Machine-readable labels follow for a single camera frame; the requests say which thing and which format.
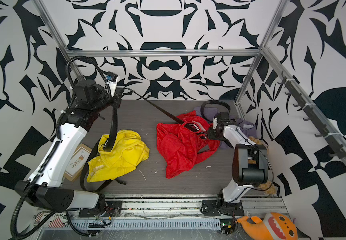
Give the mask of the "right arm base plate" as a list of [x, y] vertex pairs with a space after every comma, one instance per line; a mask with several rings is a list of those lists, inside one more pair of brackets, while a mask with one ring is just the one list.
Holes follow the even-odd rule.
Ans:
[[241, 202], [237, 204], [228, 204], [218, 200], [203, 200], [200, 212], [206, 217], [217, 217], [223, 215], [242, 217], [245, 215]]

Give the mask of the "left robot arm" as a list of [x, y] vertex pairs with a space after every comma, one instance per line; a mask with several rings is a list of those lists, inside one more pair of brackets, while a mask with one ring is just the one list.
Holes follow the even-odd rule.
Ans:
[[[92, 64], [104, 80], [101, 86], [95, 80], [84, 79], [74, 84], [69, 68], [76, 61], [87, 61]], [[56, 122], [56, 137], [46, 156], [26, 181], [18, 181], [15, 191], [21, 196], [12, 215], [10, 231], [14, 240], [22, 240], [37, 231], [56, 213], [68, 213], [79, 209], [88, 209], [96, 216], [104, 214], [105, 197], [100, 193], [109, 181], [93, 192], [63, 189], [66, 167], [77, 146], [81, 143], [93, 123], [100, 117], [100, 112], [112, 107], [112, 124], [109, 139], [104, 149], [111, 151], [115, 145], [118, 131], [118, 108], [121, 104], [123, 89], [117, 89], [118, 75], [104, 72], [89, 57], [75, 56], [67, 61], [65, 72], [72, 88], [72, 98]], [[36, 227], [27, 233], [19, 233], [17, 223], [23, 204], [50, 211]]]

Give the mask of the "red trousers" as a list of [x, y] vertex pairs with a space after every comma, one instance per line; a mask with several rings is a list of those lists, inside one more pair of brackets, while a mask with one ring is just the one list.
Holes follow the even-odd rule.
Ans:
[[166, 178], [172, 179], [179, 174], [191, 170], [211, 157], [221, 142], [204, 139], [205, 132], [213, 125], [198, 116], [196, 111], [181, 114], [178, 119], [186, 124], [195, 125], [196, 132], [180, 124], [157, 124], [157, 149], [167, 163]]

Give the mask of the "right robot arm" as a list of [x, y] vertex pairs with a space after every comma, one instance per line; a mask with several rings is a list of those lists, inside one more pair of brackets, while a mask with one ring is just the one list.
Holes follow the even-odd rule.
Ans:
[[265, 147], [251, 141], [228, 113], [215, 115], [213, 127], [208, 129], [208, 137], [210, 140], [223, 141], [235, 150], [232, 180], [222, 189], [225, 203], [237, 204], [249, 190], [267, 182], [269, 174]]

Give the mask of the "yellow trousers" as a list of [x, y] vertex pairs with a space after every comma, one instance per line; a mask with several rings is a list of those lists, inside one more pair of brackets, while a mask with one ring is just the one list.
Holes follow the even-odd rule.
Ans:
[[137, 132], [118, 131], [113, 149], [106, 151], [104, 144], [109, 137], [102, 135], [96, 147], [98, 155], [88, 162], [88, 183], [115, 180], [134, 171], [141, 162], [149, 158], [150, 149]]

